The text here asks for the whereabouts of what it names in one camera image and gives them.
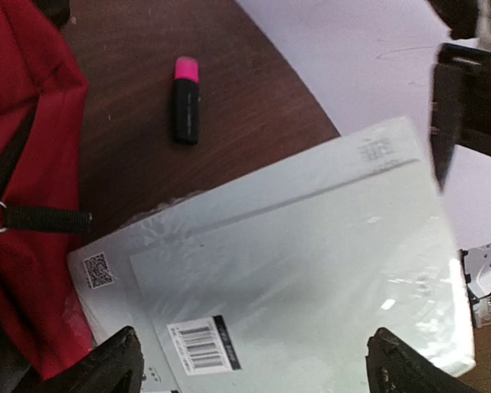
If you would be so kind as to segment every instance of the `white box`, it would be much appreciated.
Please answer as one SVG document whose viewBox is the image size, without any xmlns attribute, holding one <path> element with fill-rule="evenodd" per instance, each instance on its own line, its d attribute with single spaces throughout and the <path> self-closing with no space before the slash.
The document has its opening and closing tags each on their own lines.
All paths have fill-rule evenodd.
<svg viewBox="0 0 491 393">
<path fill-rule="evenodd" d="M 367 391 L 380 326 L 464 373 L 474 351 L 461 268 L 414 138 L 406 120 L 378 124 L 71 254 L 95 338 L 136 328 L 144 391 Z M 93 289 L 83 262 L 99 253 L 113 279 Z M 192 375 L 170 325 L 205 329 L 220 315 L 241 369 L 223 372 L 228 359 Z"/>
</svg>

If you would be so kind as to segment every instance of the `wooden table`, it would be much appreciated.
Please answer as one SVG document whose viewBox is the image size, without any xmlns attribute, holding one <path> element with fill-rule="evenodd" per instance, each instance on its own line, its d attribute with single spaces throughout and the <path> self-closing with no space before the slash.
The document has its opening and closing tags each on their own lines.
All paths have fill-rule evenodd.
<svg viewBox="0 0 491 393">
<path fill-rule="evenodd" d="M 338 137 L 232 0 L 74 0 L 64 35 L 89 81 L 80 161 L 94 240 L 136 213 Z M 171 142 L 174 62 L 200 62 L 200 143 Z"/>
</svg>

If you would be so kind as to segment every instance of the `white surface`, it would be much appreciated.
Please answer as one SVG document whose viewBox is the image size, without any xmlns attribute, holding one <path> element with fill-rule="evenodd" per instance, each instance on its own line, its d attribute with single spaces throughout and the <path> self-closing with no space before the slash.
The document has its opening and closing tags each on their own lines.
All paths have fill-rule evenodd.
<svg viewBox="0 0 491 393">
<path fill-rule="evenodd" d="M 343 135 L 411 117 L 427 147 L 431 69 L 447 28 L 426 0 L 237 0 Z M 459 147 L 445 205 L 457 244 L 491 241 L 491 160 Z"/>
<path fill-rule="evenodd" d="M 367 393 L 367 339 L 380 327 L 448 373 L 474 365 L 460 261 L 430 168 L 392 160 L 383 129 L 333 142 L 344 145 L 331 154 L 343 181 L 180 228 L 131 258 L 182 393 Z M 196 199 L 198 210 L 214 204 Z M 191 377 L 168 326 L 215 315 L 242 370 Z"/>
</svg>

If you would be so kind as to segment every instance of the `red bag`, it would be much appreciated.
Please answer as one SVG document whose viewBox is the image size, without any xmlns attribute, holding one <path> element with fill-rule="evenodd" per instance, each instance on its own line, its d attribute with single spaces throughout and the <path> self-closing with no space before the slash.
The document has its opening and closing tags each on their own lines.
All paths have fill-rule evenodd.
<svg viewBox="0 0 491 393">
<path fill-rule="evenodd" d="M 0 321 L 43 379 L 91 345 L 65 260 L 79 245 L 69 233 L 91 219 L 74 211 L 86 93 L 44 15 L 30 1 L 0 0 L 0 231 L 9 228 L 0 233 Z"/>
</svg>

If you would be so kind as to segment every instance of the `barcode label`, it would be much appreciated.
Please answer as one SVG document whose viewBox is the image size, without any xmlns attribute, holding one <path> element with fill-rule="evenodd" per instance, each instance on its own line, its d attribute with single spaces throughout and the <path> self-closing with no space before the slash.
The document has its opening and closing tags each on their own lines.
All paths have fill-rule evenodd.
<svg viewBox="0 0 491 393">
<path fill-rule="evenodd" d="M 222 317 L 174 323 L 168 330 L 187 375 L 240 369 Z"/>
<path fill-rule="evenodd" d="M 97 289 L 115 282 L 103 252 L 84 260 L 83 266 L 88 275 L 88 284 L 90 288 Z"/>
</svg>

